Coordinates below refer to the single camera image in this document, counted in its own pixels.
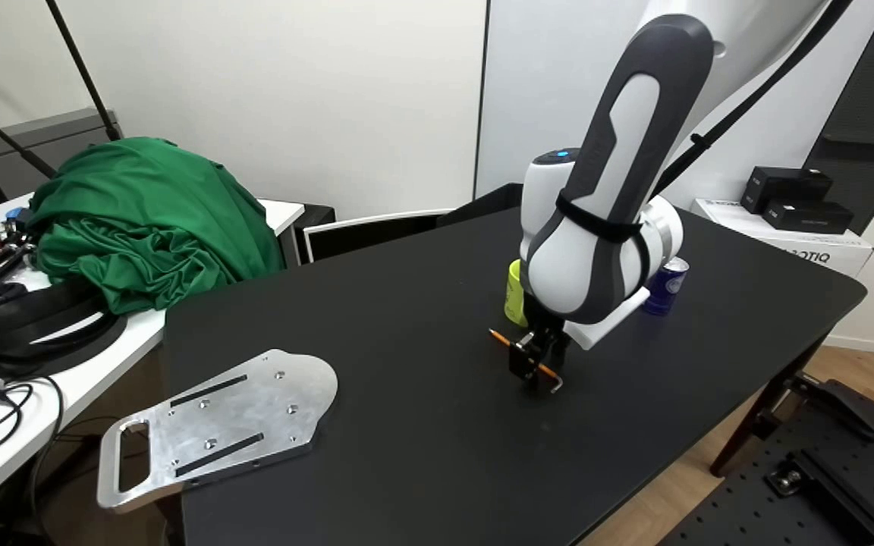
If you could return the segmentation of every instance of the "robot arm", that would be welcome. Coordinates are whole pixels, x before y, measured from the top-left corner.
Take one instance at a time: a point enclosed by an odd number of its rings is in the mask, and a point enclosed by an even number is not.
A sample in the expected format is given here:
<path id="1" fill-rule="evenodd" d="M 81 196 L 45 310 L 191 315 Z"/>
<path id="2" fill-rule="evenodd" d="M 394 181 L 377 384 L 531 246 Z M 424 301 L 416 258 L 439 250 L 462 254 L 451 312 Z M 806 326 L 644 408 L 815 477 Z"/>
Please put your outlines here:
<path id="1" fill-rule="evenodd" d="M 649 0 L 581 149 L 562 149 L 528 166 L 518 254 L 531 331 L 562 326 L 592 349 L 644 301 L 644 281 L 682 246 L 673 207 L 649 199 L 671 153 L 814 26 L 739 105 L 737 122 L 819 41 L 846 2 Z"/>

